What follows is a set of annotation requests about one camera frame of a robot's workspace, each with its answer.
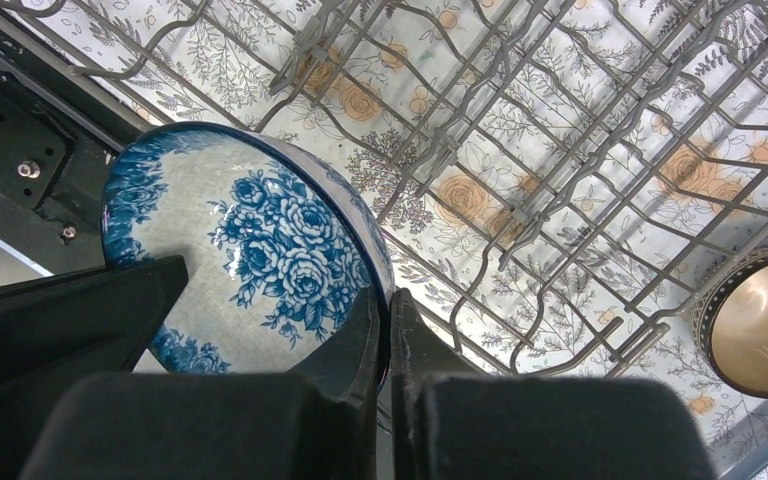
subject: screw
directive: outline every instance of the screw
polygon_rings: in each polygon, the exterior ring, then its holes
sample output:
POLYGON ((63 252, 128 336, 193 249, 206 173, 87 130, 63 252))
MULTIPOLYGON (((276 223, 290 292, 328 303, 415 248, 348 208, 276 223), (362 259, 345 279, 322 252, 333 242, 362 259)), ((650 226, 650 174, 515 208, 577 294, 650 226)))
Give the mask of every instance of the screw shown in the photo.
POLYGON ((22 178, 37 178, 40 174, 40 168, 39 165, 37 165, 37 162, 28 160, 20 163, 19 166, 16 167, 16 172, 18 172, 19 176, 22 178))
POLYGON ((60 231, 60 236, 66 240, 72 240, 77 235, 78 230, 76 230, 75 227, 63 227, 63 230, 60 231))

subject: floral patterned surface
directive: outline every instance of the floral patterned surface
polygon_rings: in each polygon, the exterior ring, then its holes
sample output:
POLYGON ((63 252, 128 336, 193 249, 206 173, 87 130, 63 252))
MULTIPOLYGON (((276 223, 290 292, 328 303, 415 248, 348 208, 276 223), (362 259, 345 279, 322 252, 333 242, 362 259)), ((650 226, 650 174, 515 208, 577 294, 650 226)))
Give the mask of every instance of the floral patterned surface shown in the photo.
MULTIPOLYGON (((139 58, 135 45, 186 19, 194 3, 73 0, 42 23, 74 46, 57 47, 71 61, 120 71, 139 58)), ((724 385, 694 347, 686 319, 664 312, 685 302, 721 260, 703 242, 737 251, 765 224, 768 55, 753 79, 735 79, 742 62, 765 45, 768 2, 726 16, 717 32, 723 41, 687 64, 631 125, 624 143, 576 185, 569 205, 543 224, 541 236, 495 271, 502 249, 525 231, 518 220, 525 217, 515 216, 515 207, 546 205, 549 192, 564 186, 657 84, 667 63, 688 48, 692 32, 727 5, 567 3, 569 9, 560 1, 543 6, 512 54, 516 63, 529 51, 531 61, 495 100, 501 76, 490 84, 478 79, 531 2, 362 0, 349 12, 352 24, 335 32, 324 49, 324 61, 309 56, 302 62, 300 94, 290 96, 290 88, 273 97, 269 82, 289 59, 294 32, 319 6, 313 0, 215 0, 194 26, 161 39, 158 62, 149 61, 124 81, 134 95, 111 89, 154 123, 201 119, 256 128, 267 118, 264 133, 330 162, 373 212, 384 213, 397 282, 423 304, 431 328, 450 345, 459 344, 479 368, 510 373, 510 355, 539 312, 534 346, 515 362, 519 372, 563 366, 590 351, 594 330, 610 331, 609 341, 618 347, 646 317, 660 318, 669 331, 625 374, 669 384, 698 420, 724 471, 768 436, 768 401, 724 385), (694 20, 677 28, 690 9, 696 9, 694 20), (557 15, 563 18, 551 27, 557 15), (498 22, 501 34, 490 32, 485 20, 498 22), (367 33, 357 27, 368 27, 367 33), (652 55, 653 45, 661 44, 652 55), (729 44, 736 46, 733 55, 727 55, 729 44), (431 179, 424 194, 416 195, 429 178, 423 170, 414 175, 419 181, 398 193, 403 170, 422 157, 433 128, 474 85, 480 86, 467 109, 474 121, 450 129, 453 135, 469 131, 456 161, 431 179), (726 87, 730 93, 720 90, 726 87), (725 98, 710 108, 708 99, 717 96, 725 98), (289 103, 273 112, 281 101, 289 103), (489 108, 478 118, 485 104, 489 108), (646 178, 668 152, 657 174, 646 178), (620 204, 622 198, 630 201, 620 204), (740 209, 725 212, 731 201, 740 209), (486 252, 487 275, 467 294, 489 240, 511 219, 486 252), (599 227, 604 230, 594 235, 599 227), (685 249, 689 254, 674 262, 685 249)), ((598 347, 565 372, 596 376, 615 367, 610 353, 598 347)), ((761 476, 767 477, 768 471, 761 476)))

